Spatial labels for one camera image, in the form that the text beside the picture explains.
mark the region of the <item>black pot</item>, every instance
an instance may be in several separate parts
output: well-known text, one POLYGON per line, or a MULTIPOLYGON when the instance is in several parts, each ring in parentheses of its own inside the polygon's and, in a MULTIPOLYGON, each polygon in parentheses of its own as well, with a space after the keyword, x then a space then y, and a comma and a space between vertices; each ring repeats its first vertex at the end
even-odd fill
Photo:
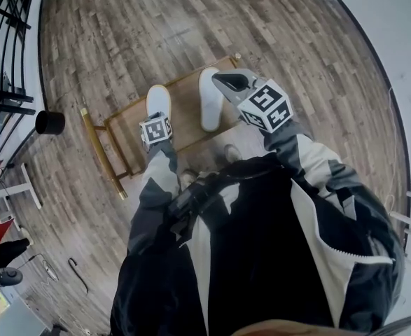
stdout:
POLYGON ((40 111, 36 118, 39 134, 61 134, 65 128, 65 116, 60 112, 40 111))

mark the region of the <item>white shoe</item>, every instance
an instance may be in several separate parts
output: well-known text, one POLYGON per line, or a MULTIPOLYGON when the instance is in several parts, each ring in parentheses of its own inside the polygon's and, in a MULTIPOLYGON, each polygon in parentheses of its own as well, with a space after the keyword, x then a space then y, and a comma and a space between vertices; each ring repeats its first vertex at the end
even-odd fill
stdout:
POLYGON ((171 120, 171 96, 165 86, 152 86, 146 97, 146 112, 148 116, 163 112, 171 120))
POLYGON ((235 163, 238 160, 242 160, 242 154, 238 148, 233 146, 232 144, 227 144, 224 147, 224 155, 225 159, 229 164, 235 163))
POLYGON ((28 232, 28 229, 25 229, 24 227, 20 226, 20 232, 22 233, 22 235, 25 239, 28 239, 29 246, 33 246, 34 245, 34 240, 31 238, 31 235, 28 232))
POLYGON ((211 80, 216 72, 219 72, 216 67, 208 67, 199 77, 200 124, 206 132, 216 131, 221 123, 224 96, 211 80))

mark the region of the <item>person's arm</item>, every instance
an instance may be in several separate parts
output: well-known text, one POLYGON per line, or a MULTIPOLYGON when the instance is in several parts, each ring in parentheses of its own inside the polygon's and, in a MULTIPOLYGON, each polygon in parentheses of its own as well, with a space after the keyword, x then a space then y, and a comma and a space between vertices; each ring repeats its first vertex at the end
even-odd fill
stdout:
POLYGON ((394 303, 401 288, 404 255, 382 203, 361 183, 353 168, 343 164, 333 150, 313 141, 299 123, 290 120, 272 134, 262 133, 266 150, 275 151, 280 163, 308 195, 318 195, 360 223, 371 241, 373 255, 394 260, 394 303))

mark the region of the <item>wooden platform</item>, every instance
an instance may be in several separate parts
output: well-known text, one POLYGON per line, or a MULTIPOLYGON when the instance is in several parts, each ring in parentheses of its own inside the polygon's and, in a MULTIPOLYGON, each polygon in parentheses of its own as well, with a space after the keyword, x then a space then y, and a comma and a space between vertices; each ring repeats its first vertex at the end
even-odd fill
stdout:
MULTIPOLYGON (((200 142, 213 138, 228 129, 234 127, 239 121, 239 114, 228 101, 223 103, 221 124, 214 132, 206 132, 202 129, 199 77, 206 67, 216 67, 224 71, 237 68, 237 60, 234 57, 224 57, 219 61, 196 69, 191 73, 176 78, 165 84, 171 96, 171 126, 174 131, 173 145, 177 152, 194 148, 200 142)), ((127 197, 120 179, 133 177, 144 171, 147 153, 141 142, 141 130, 139 123, 147 118, 146 95, 114 113, 104 121, 104 126, 93 125, 86 108, 81 109, 81 114, 87 128, 97 157, 102 163, 105 172, 118 194, 124 199, 127 197), (124 172, 117 172, 117 166, 113 166, 109 156, 105 153, 98 132, 106 131, 112 148, 122 162, 124 172)))
MULTIPOLYGON (((236 62, 226 57, 213 67, 222 70, 236 68, 236 62)), ((174 131, 173 145, 178 152, 194 147, 201 141, 210 139, 235 126, 238 112, 228 101, 224 101, 220 127, 212 133, 205 132, 200 125, 199 75, 198 69, 165 85, 171 95, 171 125, 174 131)), ((141 144, 139 123, 145 120, 146 96, 125 107, 104 121, 105 127, 113 134, 120 146, 129 169, 130 176, 142 173, 146 166, 146 152, 141 144)))

